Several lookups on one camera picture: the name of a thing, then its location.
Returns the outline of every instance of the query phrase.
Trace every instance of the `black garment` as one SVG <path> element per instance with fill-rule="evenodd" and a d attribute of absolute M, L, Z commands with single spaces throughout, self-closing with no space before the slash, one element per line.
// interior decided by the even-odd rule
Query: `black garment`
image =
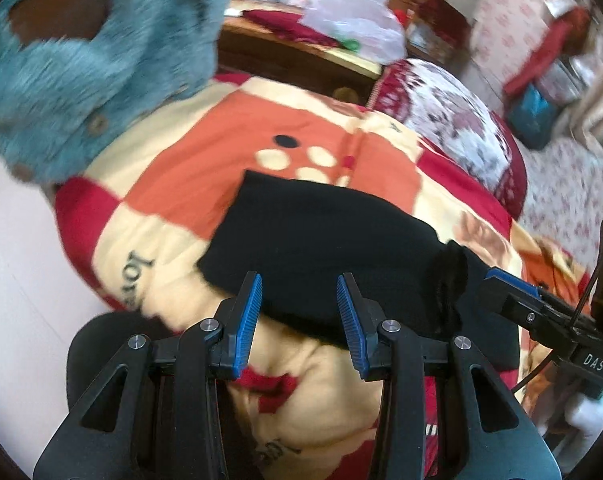
<path fill-rule="evenodd" d="M 442 244 L 428 224 L 357 190 L 246 171 L 198 266 L 231 294 L 256 270 L 265 314 L 340 346 L 337 276 L 352 272 L 364 298 L 420 335 L 463 332 L 499 370 L 519 364 L 517 326 L 475 304 L 488 267 L 466 248 Z"/>

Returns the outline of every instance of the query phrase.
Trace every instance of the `red cloth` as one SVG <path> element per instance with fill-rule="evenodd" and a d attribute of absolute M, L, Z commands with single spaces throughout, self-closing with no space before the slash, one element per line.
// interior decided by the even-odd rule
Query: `red cloth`
<path fill-rule="evenodd" d="M 541 77 L 561 54 L 573 24 L 565 17 L 550 25 L 541 45 L 528 58 L 519 73 L 504 85 L 504 94 L 509 99 L 519 96 L 528 85 Z"/>
<path fill-rule="evenodd" d="M 281 10 L 245 10 L 244 18 L 271 30 L 280 40 L 300 41 L 323 46 L 339 46 L 337 40 L 301 25 L 300 14 Z"/>

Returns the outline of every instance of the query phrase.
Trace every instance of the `pillow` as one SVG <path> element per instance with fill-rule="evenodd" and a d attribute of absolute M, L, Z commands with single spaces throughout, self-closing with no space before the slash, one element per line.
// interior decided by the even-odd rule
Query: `pillow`
<path fill-rule="evenodd" d="M 503 121 L 450 73 L 424 60 L 401 59 L 377 81 L 368 108 L 429 140 L 519 217 L 526 193 L 519 148 Z"/>

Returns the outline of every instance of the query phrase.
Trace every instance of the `cream-colored fabric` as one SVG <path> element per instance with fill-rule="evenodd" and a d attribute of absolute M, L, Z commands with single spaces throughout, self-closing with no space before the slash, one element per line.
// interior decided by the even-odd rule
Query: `cream-colored fabric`
<path fill-rule="evenodd" d="M 582 146 L 593 151 L 592 141 L 603 140 L 603 72 L 597 78 L 581 100 L 573 107 L 566 109 L 555 124 L 553 134 L 564 130 Z"/>

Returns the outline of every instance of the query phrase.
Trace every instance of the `green object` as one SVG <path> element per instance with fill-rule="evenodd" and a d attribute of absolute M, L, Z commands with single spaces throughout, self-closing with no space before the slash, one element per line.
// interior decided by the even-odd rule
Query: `green object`
<path fill-rule="evenodd" d="M 339 44 L 344 47 L 346 50 L 351 50 L 352 52 L 359 52 L 361 48 L 361 43 L 357 40 L 337 40 Z"/>

